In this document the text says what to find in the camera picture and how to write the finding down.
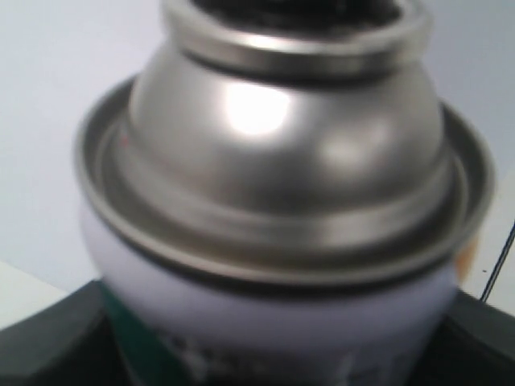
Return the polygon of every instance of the black surface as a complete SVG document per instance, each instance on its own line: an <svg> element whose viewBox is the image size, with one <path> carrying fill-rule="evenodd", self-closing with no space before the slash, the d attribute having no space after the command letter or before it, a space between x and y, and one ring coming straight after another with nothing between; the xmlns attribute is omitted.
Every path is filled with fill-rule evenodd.
<svg viewBox="0 0 515 386"><path fill-rule="evenodd" d="M128 386L97 283L0 331L0 386ZM515 318L460 294L410 386L515 385Z"/></svg>

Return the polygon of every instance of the black cable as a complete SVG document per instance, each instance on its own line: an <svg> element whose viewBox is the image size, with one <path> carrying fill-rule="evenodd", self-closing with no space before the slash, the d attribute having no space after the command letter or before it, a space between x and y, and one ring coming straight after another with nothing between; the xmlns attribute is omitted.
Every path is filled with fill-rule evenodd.
<svg viewBox="0 0 515 386"><path fill-rule="evenodd" d="M486 284L486 287L484 288L484 292L481 295L481 301L486 302L488 300L488 297L492 293L493 286L496 284L497 278L499 277L499 273L501 273L502 267L506 262L506 259L508 258L509 251L512 248L513 242L515 241L515 222L513 223L512 229L509 233L508 239L505 243L505 246L502 249L501 255L499 256L499 259L497 260L497 263L495 267L493 268L493 272L490 275L490 278L488 279L488 283Z"/></svg>

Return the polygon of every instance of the white table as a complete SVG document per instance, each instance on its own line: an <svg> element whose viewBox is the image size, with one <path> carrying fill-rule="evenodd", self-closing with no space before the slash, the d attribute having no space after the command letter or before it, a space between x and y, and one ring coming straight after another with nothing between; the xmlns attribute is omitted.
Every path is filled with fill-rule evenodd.
<svg viewBox="0 0 515 386"><path fill-rule="evenodd" d="M515 2L426 2L437 19L426 64L440 95L487 138L501 181L465 284L479 295L515 218ZM0 328L97 276L77 221L73 138L90 105L162 38L156 1L0 2ZM490 301L515 314L513 293L515 257Z"/></svg>

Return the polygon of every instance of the white can body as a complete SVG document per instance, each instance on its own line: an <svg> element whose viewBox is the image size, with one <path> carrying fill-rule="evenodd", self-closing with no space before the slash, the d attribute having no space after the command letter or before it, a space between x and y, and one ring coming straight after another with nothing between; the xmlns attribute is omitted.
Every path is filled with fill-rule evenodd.
<svg viewBox="0 0 515 386"><path fill-rule="evenodd" d="M245 378L244 368L286 384L401 386L457 288L449 261L412 280L327 298L249 296L159 267L89 208L82 220L109 290L200 383L213 374ZM240 373L220 358L237 358Z"/></svg>

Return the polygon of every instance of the metal rim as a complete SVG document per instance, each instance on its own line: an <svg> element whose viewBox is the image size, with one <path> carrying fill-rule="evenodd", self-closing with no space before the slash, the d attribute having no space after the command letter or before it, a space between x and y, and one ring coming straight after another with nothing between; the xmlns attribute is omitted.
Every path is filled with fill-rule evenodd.
<svg viewBox="0 0 515 386"><path fill-rule="evenodd" d="M202 256L192 256L173 245L163 242L149 233L136 228L129 219L116 211L108 202L91 174L92 159L95 151L105 141L98 141L100 146L89 149L88 142L92 137L105 140L109 134L111 123L125 109L129 100L130 90L134 79L128 80L104 96L85 118L80 134L76 141L76 168L86 198L93 206L95 212L122 238L134 243L144 251L148 251L160 262L173 268L179 265L184 268L198 270L218 277L227 277L235 280L249 281L271 285L300 285L300 286L335 286L335 285L363 285L393 280L404 275L418 272L427 266L453 257L476 234L492 199L494 172L491 156L482 138L453 110L445 107L447 119L455 120L460 124L461 134L466 134L468 145L473 145L473 151L478 156L480 167L483 169L484 179L480 184L480 197L476 200L472 213L467 222L448 237L436 243L430 250L414 256L413 258L398 261L395 264L382 265L378 268L356 269L342 272L338 269L326 269L313 273L306 271L273 271L245 267L243 265L230 265L227 262L209 260Z"/></svg>
<svg viewBox="0 0 515 386"><path fill-rule="evenodd" d="M166 0L163 9L179 45L208 62L262 75L328 78L385 72L419 58L431 14L419 0L397 4L401 16L394 23L329 41L235 30L191 0Z"/></svg>

